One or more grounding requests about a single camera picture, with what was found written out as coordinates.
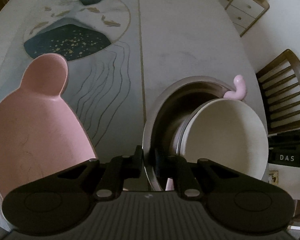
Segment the large stainless steel bowl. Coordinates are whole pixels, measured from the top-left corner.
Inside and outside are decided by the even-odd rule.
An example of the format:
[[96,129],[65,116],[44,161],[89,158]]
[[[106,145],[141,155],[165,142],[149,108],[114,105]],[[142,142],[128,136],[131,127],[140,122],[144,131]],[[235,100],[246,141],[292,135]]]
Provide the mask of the large stainless steel bowl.
[[144,169],[154,191],[163,191],[163,178],[158,175],[158,160],[169,155],[169,148],[178,128],[203,103],[222,98],[233,87],[209,76],[181,79],[154,101],[143,132]]

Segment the wooden chair right side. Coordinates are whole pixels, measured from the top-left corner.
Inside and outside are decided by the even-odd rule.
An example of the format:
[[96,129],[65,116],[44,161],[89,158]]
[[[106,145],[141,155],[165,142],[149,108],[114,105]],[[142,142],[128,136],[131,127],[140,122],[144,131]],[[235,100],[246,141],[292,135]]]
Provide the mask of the wooden chair right side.
[[300,60],[286,49],[256,73],[268,134],[300,128]]

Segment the white drawer cabinet wooden top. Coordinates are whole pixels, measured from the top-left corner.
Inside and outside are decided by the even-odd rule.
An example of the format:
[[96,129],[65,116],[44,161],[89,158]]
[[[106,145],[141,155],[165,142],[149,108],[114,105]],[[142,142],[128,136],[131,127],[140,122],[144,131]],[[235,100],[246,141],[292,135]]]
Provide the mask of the white drawer cabinet wooden top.
[[242,37],[270,8],[266,0],[219,0]]

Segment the cream ceramic bowl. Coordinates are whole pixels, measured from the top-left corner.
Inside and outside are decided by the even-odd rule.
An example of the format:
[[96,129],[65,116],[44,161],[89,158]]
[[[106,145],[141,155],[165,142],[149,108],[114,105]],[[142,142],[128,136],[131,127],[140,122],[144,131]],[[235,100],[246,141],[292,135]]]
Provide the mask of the cream ceramic bowl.
[[268,138],[257,113],[246,103],[210,100],[185,120],[175,144],[189,162],[206,158],[256,179],[268,162]]

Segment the pink bear-shaped plate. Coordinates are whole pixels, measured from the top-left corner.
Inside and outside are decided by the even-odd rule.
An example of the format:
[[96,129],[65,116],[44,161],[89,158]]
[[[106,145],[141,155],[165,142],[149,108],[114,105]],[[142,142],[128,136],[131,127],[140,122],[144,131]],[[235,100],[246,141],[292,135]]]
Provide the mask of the pink bear-shaped plate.
[[0,196],[91,158],[96,152],[62,98],[66,59],[44,54],[27,67],[19,87],[0,102]]

